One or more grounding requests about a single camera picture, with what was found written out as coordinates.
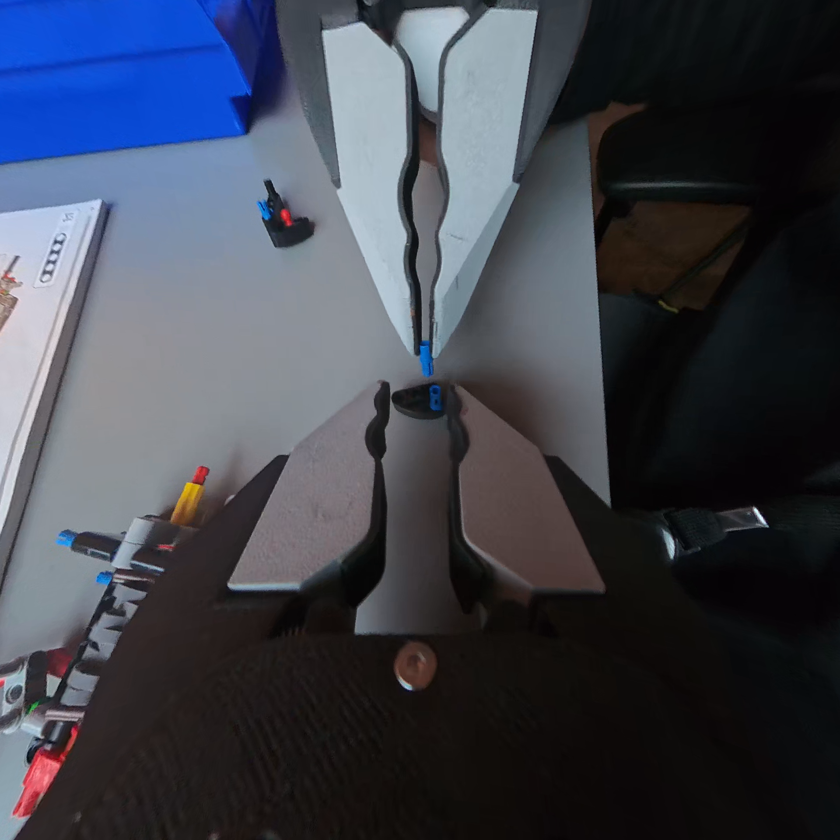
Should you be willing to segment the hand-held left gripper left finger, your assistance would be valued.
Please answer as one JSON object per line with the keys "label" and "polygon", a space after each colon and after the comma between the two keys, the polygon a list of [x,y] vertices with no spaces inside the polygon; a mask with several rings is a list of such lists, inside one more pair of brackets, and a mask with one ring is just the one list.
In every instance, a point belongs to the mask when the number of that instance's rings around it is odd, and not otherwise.
{"label": "hand-held left gripper left finger", "polygon": [[358,607],[385,568],[391,387],[377,381],[292,449],[227,588]]}

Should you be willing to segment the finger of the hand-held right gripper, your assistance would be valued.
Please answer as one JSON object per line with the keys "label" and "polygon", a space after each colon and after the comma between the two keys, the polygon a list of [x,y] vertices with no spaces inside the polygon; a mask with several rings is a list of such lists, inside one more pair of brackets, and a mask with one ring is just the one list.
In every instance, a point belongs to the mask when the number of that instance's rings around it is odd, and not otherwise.
{"label": "finger of the hand-held right gripper", "polygon": [[419,355],[413,66],[401,46],[363,21],[359,8],[324,7],[320,19],[339,200],[388,318],[407,351]]}
{"label": "finger of the hand-held right gripper", "polygon": [[433,358],[457,330],[518,191],[515,167],[537,22],[535,9],[486,8],[463,24],[439,62],[444,209],[429,303]]}

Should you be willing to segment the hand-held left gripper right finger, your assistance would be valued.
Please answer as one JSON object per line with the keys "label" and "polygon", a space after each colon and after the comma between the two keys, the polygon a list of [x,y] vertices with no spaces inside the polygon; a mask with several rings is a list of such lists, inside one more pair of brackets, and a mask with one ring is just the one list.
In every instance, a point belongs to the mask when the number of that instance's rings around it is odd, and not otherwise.
{"label": "hand-held left gripper right finger", "polygon": [[463,613],[606,585],[539,448],[461,385],[447,394],[449,576]]}

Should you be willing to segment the black lego beam red pin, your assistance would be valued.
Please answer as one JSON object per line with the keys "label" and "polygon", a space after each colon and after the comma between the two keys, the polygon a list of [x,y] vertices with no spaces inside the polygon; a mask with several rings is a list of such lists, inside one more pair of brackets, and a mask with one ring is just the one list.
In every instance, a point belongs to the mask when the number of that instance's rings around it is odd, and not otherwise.
{"label": "black lego beam red pin", "polygon": [[262,224],[277,249],[302,244],[314,235],[315,225],[304,216],[293,216],[270,179],[264,180],[266,198],[257,202]]}

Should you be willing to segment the black bent lego beam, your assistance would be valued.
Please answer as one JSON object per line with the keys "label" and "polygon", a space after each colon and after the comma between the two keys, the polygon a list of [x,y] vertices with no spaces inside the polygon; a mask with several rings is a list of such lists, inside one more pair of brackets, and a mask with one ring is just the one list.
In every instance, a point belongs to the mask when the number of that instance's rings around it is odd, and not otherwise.
{"label": "black bent lego beam", "polygon": [[[428,387],[430,385],[439,385],[441,388],[442,396],[439,406],[430,406],[429,404]],[[392,404],[397,412],[416,420],[431,421],[446,414],[445,390],[435,382],[414,385],[395,391],[392,394]]]}

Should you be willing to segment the lego engine frame assembly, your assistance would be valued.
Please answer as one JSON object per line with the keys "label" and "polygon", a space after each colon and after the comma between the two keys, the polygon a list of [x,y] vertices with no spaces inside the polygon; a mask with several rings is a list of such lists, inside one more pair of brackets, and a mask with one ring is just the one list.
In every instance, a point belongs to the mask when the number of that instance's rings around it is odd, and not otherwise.
{"label": "lego engine frame assembly", "polygon": [[60,547],[99,560],[106,569],[97,575],[101,597],[79,642],[2,662],[2,735],[28,736],[23,779],[10,812],[15,823],[32,816],[54,783],[127,625],[175,549],[201,528],[208,473],[198,467],[173,510],[163,515],[135,518],[120,533],[64,530],[56,538]]}

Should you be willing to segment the lego instruction booklet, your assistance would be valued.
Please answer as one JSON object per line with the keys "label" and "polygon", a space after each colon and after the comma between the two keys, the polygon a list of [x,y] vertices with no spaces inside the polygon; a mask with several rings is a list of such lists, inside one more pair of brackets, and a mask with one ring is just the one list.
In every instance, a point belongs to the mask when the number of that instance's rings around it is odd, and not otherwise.
{"label": "lego instruction booklet", "polygon": [[1,578],[6,576],[109,205],[1,215]]}

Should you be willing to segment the blue plastic bin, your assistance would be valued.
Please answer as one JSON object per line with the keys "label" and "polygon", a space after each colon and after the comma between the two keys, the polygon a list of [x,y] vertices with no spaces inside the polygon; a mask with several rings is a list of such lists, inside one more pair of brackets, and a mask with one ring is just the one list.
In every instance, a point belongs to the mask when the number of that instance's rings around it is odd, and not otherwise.
{"label": "blue plastic bin", "polygon": [[1,162],[249,130],[262,1],[2,1]]}

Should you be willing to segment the black office chair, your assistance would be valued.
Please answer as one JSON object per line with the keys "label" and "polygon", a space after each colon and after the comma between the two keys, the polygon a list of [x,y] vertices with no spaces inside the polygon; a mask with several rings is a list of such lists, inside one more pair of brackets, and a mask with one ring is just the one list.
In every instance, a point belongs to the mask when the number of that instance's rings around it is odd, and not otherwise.
{"label": "black office chair", "polygon": [[700,309],[737,258],[838,195],[837,89],[636,109],[594,146],[601,291]]}

